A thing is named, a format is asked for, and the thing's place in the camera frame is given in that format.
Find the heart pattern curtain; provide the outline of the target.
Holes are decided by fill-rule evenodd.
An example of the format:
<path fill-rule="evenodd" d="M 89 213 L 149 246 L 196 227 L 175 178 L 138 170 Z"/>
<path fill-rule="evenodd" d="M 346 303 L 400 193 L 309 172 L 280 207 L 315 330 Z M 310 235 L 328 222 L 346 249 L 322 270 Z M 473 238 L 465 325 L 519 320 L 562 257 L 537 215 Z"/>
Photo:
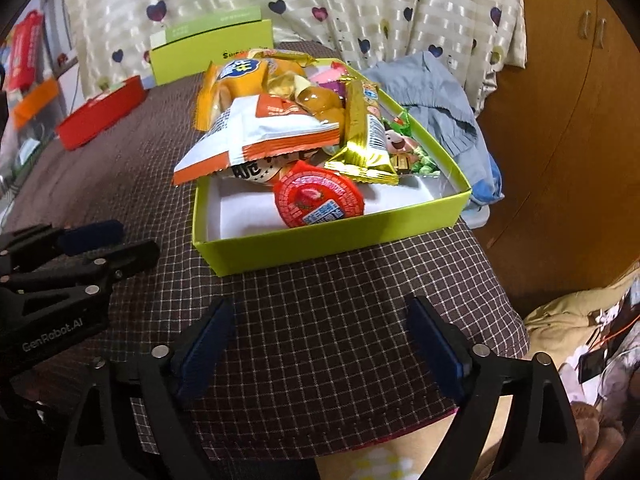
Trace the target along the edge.
<path fill-rule="evenodd" d="M 363 70 L 430 52 L 480 110 L 504 66 L 527 61 L 524 0 L 64 0 L 85 94 L 148 76 L 156 32 L 257 6 L 277 42 L 317 41 Z"/>

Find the pink jelly cup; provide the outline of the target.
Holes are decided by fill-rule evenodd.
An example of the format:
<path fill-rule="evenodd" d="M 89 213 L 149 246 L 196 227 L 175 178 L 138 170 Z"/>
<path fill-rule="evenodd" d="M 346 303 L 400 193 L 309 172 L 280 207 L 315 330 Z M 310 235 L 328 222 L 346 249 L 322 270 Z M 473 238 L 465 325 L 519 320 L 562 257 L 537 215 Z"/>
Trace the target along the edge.
<path fill-rule="evenodd" d="M 345 79 L 349 75 L 347 68 L 339 62 L 314 68 L 308 79 L 318 86 L 331 90 L 338 96 L 345 94 Z"/>

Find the blue grey garment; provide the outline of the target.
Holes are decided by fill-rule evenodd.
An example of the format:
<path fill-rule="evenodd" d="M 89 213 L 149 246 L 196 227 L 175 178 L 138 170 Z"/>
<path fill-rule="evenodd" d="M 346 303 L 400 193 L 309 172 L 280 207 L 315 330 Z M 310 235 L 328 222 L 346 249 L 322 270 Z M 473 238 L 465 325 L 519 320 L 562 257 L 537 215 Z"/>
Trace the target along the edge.
<path fill-rule="evenodd" d="M 490 206 L 503 199 L 502 175 L 451 63 L 427 50 L 378 62 L 363 75 L 431 133 L 456 162 L 472 188 L 462 219 L 472 230 L 486 226 Z"/>

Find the green open snack box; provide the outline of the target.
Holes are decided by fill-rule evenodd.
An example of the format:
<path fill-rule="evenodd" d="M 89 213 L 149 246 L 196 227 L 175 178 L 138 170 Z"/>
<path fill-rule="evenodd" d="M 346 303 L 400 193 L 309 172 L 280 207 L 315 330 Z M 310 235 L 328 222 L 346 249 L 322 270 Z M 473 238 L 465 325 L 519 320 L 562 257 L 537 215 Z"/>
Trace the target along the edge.
<path fill-rule="evenodd" d="M 306 68 L 307 78 L 315 67 L 338 62 L 316 60 Z M 346 84 L 352 79 L 370 80 L 342 64 L 349 72 L 345 94 L 340 96 L 346 124 Z M 191 181 L 193 244 L 217 275 L 336 255 L 456 223 L 471 194 L 468 180 L 437 141 L 378 84 L 372 84 L 378 88 L 386 148 L 398 185 L 349 178 L 363 197 L 362 216 L 300 228 L 283 222 L 274 202 L 274 185 L 299 160 L 324 168 L 344 143 L 345 124 L 337 144 L 246 162 Z"/>

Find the yellow rice bar wrapper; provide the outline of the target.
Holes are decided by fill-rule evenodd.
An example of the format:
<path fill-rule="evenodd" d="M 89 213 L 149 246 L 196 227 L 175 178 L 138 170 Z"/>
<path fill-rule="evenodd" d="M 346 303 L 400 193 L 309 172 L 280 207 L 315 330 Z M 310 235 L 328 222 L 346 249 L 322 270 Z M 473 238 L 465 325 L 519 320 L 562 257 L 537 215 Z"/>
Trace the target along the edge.
<path fill-rule="evenodd" d="M 352 79 L 346 84 L 344 143 L 324 168 L 357 182 L 398 185 L 399 177 L 386 148 L 378 88 L 372 82 Z"/>

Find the red gift box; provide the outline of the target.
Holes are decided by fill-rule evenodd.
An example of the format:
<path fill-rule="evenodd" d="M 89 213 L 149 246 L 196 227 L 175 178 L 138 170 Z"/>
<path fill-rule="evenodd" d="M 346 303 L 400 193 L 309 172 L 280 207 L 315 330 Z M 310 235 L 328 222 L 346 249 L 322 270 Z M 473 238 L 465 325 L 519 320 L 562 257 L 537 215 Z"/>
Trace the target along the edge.
<path fill-rule="evenodd" d="M 42 23 L 43 14 L 31 10 L 14 26 L 6 90 L 26 92 L 36 82 Z"/>

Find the beige bedding pile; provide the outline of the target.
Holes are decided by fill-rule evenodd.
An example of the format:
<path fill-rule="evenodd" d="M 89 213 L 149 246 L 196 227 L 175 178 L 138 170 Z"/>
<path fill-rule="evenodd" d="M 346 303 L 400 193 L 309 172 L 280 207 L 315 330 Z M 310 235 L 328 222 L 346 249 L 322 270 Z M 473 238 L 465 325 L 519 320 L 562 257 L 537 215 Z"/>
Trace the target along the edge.
<path fill-rule="evenodd" d="M 597 317 L 618 304 L 638 277 L 636 266 L 613 285 L 571 292 L 533 310 L 524 320 L 529 338 L 525 359 L 544 352 L 560 367 L 585 347 L 598 330 Z"/>

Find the wooden wardrobe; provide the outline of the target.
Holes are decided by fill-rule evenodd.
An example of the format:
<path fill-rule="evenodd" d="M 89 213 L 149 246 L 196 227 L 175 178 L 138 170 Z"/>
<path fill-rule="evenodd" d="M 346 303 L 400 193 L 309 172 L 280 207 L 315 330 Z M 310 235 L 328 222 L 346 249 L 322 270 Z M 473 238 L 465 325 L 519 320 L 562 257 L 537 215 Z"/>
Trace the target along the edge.
<path fill-rule="evenodd" d="M 639 259 L 639 0 L 524 0 L 528 60 L 480 126 L 503 174 L 480 244 L 528 313 Z"/>

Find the white orange snack bag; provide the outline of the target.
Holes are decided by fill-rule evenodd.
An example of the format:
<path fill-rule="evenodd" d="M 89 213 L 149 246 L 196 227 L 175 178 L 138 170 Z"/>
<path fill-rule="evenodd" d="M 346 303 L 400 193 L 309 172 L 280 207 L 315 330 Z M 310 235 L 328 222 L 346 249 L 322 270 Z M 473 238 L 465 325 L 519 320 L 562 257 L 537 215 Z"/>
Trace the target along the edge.
<path fill-rule="evenodd" d="M 266 157 L 323 148 L 340 142 L 337 122 L 319 120 L 300 105 L 261 93 L 235 99 L 174 168 L 172 183 Z"/>

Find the yellow blue biscuit bag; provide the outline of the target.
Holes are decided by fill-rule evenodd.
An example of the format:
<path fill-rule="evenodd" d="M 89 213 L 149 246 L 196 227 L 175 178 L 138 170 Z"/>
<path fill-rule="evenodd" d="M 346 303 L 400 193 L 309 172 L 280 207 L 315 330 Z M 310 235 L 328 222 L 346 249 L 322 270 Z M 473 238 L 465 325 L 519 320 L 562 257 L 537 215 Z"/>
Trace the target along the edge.
<path fill-rule="evenodd" d="M 267 93 L 294 101 L 311 82 L 306 68 L 317 60 L 291 50 L 250 49 L 224 65 L 210 63 L 196 97 L 193 125 L 206 132 L 236 98 Z"/>

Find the orange storage bin lid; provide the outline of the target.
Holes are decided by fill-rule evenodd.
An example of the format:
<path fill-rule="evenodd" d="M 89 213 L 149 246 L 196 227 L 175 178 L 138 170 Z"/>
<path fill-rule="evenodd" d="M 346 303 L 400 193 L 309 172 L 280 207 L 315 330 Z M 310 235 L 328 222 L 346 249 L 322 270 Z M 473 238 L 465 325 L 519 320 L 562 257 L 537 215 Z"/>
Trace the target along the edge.
<path fill-rule="evenodd" d="M 49 78 L 29 92 L 18 102 L 11 112 L 14 127 L 20 130 L 30 120 L 34 119 L 47 105 L 53 102 L 60 94 L 58 81 Z"/>

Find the gold candy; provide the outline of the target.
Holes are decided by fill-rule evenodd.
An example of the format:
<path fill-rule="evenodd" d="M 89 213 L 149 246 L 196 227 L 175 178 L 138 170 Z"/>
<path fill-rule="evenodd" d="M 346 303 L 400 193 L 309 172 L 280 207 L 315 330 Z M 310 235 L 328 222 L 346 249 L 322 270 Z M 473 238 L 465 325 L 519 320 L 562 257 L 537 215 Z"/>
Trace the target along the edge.
<path fill-rule="evenodd" d="M 296 103 L 319 122 L 335 122 L 344 128 L 345 110 L 335 91 L 319 87 L 293 72 L 270 76 L 266 89 L 273 96 Z"/>

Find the red woven plastic basket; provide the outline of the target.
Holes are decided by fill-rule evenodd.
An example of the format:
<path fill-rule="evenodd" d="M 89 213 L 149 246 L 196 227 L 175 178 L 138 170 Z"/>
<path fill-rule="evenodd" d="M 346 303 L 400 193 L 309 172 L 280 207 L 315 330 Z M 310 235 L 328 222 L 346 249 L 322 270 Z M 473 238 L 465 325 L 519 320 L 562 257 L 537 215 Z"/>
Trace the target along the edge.
<path fill-rule="evenodd" d="M 142 79 L 133 76 L 88 99 L 55 129 L 64 150 L 81 148 L 132 112 L 145 97 Z"/>

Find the red lid jelly cup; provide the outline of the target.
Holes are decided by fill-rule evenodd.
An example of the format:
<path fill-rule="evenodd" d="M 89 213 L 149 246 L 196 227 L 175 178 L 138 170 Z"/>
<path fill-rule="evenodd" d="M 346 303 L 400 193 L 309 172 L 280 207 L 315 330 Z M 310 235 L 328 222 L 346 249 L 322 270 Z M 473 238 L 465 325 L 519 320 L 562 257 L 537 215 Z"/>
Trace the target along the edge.
<path fill-rule="evenodd" d="M 273 187 L 274 202 L 289 228 L 360 217 L 363 197 L 349 178 L 302 160 Z"/>

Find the checkered dark bed cloth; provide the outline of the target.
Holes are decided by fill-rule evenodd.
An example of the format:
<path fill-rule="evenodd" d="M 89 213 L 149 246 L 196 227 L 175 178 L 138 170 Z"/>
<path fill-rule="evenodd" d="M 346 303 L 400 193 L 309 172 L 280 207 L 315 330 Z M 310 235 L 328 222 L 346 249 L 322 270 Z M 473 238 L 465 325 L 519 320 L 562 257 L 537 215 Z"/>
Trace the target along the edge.
<path fill-rule="evenodd" d="M 72 412 L 97 356 L 123 361 L 171 341 L 218 297 L 235 331 L 192 424 L 214 460 L 295 460 L 364 448 L 454 411 L 408 339 L 406 299 L 499 356 L 528 350 L 483 249 L 463 222 L 397 242 L 220 278 L 191 242 L 194 192 L 171 183 L 195 141 L 200 78 L 151 90 L 75 151 L 50 142 L 14 200 L 6 228 L 116 219 L 128 240 L 155 240 L 160 260 L 119 283 L 111 325 L 14 380 L 26 398 Z"/>

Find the green box lid upright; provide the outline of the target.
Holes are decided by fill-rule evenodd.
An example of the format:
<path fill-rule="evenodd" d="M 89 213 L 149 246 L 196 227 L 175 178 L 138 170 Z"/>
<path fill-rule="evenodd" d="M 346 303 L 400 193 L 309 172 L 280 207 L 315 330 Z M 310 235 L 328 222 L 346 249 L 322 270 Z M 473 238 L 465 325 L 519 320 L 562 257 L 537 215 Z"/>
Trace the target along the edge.
<path fill-rule="evenodd" d="M 272 21 L 259 6 L 219 11 L 164 28 L 150 37 L 155 83 L 169 84 L 203 73 L 210 63 L 224 64 L 253 48 L 273 47 Z"/>

